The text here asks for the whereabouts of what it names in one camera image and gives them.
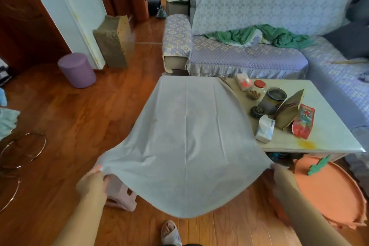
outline cat scratcher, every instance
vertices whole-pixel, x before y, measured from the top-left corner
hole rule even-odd
[[[127,67],[134,52],[131,28],[127,16],[105,16],[93,35],[108,67]]]

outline red package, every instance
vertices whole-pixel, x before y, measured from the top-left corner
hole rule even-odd
[[[307,139],[314,124],[314,114],[314,108],[301,104],[298,116],[292,124],[292,133],[298,137]]]

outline purple stool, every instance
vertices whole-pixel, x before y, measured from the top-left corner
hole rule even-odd
[[[75,88],[87,88],[96,82],[95,72],[85,54],[74,52],[66,55],[59,59],[58,66]]]

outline coffee table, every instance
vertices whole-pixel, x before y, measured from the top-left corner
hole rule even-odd
[[[308,153],[310,155],[331,155],[331,160],[337,160],[350,153],[365,152],[360,143],[351,134],[342,120],[330,107],[314,84],[309,80],[273,80],[262,79],[266,88],[277,87],[284,90],[288,97],[304,89],[303,104],[316,109],[314,126],[307,140],[294,136],[291,132],[284,132],[274,128],[273,139],[268,144],[257,141],[265,152],[276,153]],[[227,79],[242,107],[247,112],[254,134],[259,120],[250,115],[250,109],[257,105],[246,97],[234,78]]]

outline slipper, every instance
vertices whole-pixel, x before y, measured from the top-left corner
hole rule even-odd
[[[166,226],[168,223],[172,223],[174,225],[174,229],[164,237],[163,229],[164,226]],[[179,236],[178,228],[176,224],[173,221],[166,221],[163,226],[162,230],[160,232],[160,237],[162,239],[163,245],[176,245],[176,246],[182,246],[181,237]]]

